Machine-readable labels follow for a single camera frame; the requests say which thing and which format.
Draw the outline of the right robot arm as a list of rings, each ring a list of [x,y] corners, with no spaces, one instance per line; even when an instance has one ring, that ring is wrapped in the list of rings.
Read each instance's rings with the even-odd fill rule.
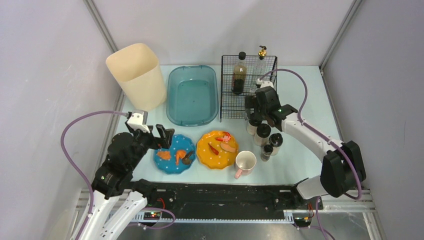
[[[366,171],[359,145],[354,141],[343,142],[323,134],[301,116],[301,112],[289,104],[281,105],[276,90],[271,86],[257,89],[254,95],[244,98],[247,117],[286,133],[321,161],[321,172],[300,181],[292,192],[303,200],[323,195],[338,198],[357,187],[357,198],[362,196],[361,183]]]

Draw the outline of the black wire rack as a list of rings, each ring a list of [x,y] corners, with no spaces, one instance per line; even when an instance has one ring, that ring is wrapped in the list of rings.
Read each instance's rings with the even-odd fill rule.
[[[225,54],[221,56],[220,70],[220,108],[219,118],[224,119],[246,119],[245,97],[254,95],[257,89],[253,71],[257,60],[257,55],[246,55],[245,63],[247,74],[244,83],[243,93],[236,95],[232,92],[233,69],[238,61],[237,54]],[[265,73],[278,67],[278,57],[268,55],[266,61]]]

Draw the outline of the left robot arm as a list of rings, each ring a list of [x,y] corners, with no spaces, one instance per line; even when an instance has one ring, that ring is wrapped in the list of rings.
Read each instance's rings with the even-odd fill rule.
[[[136,166],[148,150],[170,148],[175,130],[164,128],[161,124],[155,127],[159,132],[158,137],[153,135],[154,127],[149,125],[147,132],[129,129],[112,138],[106,160],[89,185],[92,193],[84,211],[86,216],[72,233],[72,240],[116,240],[133,217],[157,199],[157,187],[141,179],[133,185],[118,210],[109,215],[129,187]]]

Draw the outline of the clear glass bottle gold stopper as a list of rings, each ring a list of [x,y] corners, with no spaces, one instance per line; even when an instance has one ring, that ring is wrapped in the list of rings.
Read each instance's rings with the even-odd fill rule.
[[[255,78],[255,84],[257,88],[261,87],[262,82],[258,81],[258,79],[260,79],[261,76],[265,74],[267,65],[265,61],[265,57],[267,56],[267,47],[264,45],[260,45],[259,47],[261,48],[261,50],[258,52],[258,58],[256,59],[254,70],[252,73]]]

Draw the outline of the dark sauce bottle red label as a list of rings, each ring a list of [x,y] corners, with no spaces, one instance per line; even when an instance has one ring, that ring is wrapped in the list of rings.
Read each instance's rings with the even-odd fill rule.
[[[246,53],[239,52],[237,63],[233,67],[231,91],[235,95],[240,95],[244,91],[247,76]]]

